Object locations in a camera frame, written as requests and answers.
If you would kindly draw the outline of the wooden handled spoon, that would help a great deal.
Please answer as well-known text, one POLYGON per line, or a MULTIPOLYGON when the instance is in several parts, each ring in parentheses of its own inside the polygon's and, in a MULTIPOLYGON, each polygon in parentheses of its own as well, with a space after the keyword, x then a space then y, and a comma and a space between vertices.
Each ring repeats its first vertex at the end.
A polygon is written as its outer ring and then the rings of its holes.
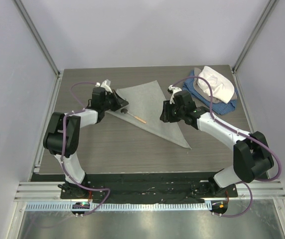
POLYGON ((128 109, 125 109, 125 108, 121 109, 121 113, 123 113, 123 114, 128 114, 128 115, 130 115, 131 117, 135 118, 136 120, 138 120, 138 121, 140 121, 140 122, 146 124, 146 121, 144 121, 143 119, 141 119, 141 118, 139 118, 139 117, 133 115, 132 113, 130 113, 130 112, 128 111, 128 109))

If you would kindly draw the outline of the grey cloth napkin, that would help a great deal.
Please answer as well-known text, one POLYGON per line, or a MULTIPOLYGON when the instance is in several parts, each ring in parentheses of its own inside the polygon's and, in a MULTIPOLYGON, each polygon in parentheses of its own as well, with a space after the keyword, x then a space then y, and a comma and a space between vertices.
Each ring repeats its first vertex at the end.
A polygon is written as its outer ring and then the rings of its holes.
POLYGON ((146 121, 146 124, 128 114, 121 113, 120 110, 108 111, 109 114, 183 148, 191 148, 176 122, 164 123, 159 119, 165 96, 158 81, 117 89, 116 93, 129 102, 125 109, 146 121))

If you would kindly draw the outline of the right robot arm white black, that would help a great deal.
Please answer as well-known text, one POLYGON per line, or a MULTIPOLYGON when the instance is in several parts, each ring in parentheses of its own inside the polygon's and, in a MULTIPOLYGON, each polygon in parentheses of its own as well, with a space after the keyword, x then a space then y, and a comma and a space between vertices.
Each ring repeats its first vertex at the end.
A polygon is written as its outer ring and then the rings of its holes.
POLYGON ((250 183, 274 166, 267 141, 260 132, 249 133, 213 115, 206 107, 197 107, 188 91, 170 86, 170 100, 163 102, 162 122, 184 121, 196 130, 205 132, 233 151, 233 164, 211 176, 208 191, 221 196, 226 188, 238 182, 250 183))

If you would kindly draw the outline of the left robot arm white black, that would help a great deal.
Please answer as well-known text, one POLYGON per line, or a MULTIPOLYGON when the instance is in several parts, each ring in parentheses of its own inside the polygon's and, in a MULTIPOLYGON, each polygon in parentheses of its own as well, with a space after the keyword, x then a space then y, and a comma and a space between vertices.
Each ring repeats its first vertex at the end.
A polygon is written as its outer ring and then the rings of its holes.
POLYGON ((80 111, 54 112, 51 115, 43 147, 58 160, 65 174, 65 182, 72 187, 72 193, 77 198, 85 198, 90 190, 77 156, 80 129, 100 123, 106 111, 116 112, 128 105, 129 102, 115 90, 95 87, 88 104, 80 111))

